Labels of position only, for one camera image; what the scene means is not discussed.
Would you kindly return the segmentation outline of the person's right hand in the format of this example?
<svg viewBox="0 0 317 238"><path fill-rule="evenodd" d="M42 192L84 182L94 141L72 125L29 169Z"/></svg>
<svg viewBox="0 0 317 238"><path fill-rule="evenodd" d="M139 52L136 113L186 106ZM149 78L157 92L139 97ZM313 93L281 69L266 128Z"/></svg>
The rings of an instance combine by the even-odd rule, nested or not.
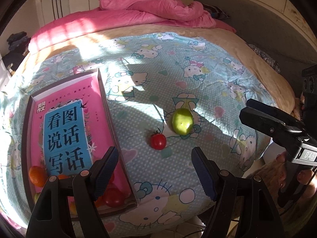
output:
<svg viewBox="0 0 317 238"><path fill-rule="evenodd" d="M291 164L286 160L286 156L287 152L284 151L276 157L276 163L279 165L277 187L280 191L283 191L286 185L294 177L294 173L291 172ZM306 188L296 204L299 206L308 205L316 194L316 173L311 169L301 170L297 174L297 182L304 185Z"/></svg>

